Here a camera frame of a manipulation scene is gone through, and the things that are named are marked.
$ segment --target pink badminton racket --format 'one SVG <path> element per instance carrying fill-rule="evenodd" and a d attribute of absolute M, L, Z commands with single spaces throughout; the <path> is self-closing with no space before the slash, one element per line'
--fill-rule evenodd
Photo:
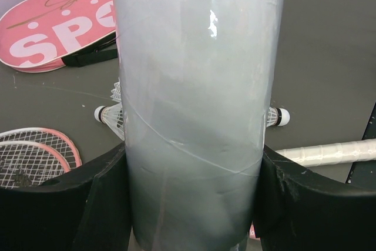
<path fill-rule="evenodd" d="M 0 133 L 0 142 L 6 141 L 31 141 L 44 144 L 62 155 L 70 169 L 80 167 L 82 164 L 79 152 L 74 143 L 63 133 L 46 128 L 23 128 Z"/>
<path fill-rule="evenodd" d="M 0 142 L 0 186 L 37 186 L 69 171 L 64 157 L 53 148 L 31 141 Z"/>

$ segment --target plastic-wrapped tube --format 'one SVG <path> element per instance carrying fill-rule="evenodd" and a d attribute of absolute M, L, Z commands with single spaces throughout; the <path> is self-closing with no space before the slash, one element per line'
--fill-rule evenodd
<path fill-rule="evenodd" d="M 111 98 L 113 101 L 121 102 L 121 88 L 120 82 L 114 83 L 114 88 L 111 90 Z M 269 107 L 266 127 L 269 126 L 286 126 L 290 121 L 290 113 L 283 108 Z"/>
<path fill-rule="evenodd" d="M 283 0 L 115 0 L 133 231 L 145 251 L 246 237 Z"/>
<path fill-rule="evenodd" d="M 368 161 L 376 159 L 376 139 L 285 149 L 277 153 L 305 167 Z"/>

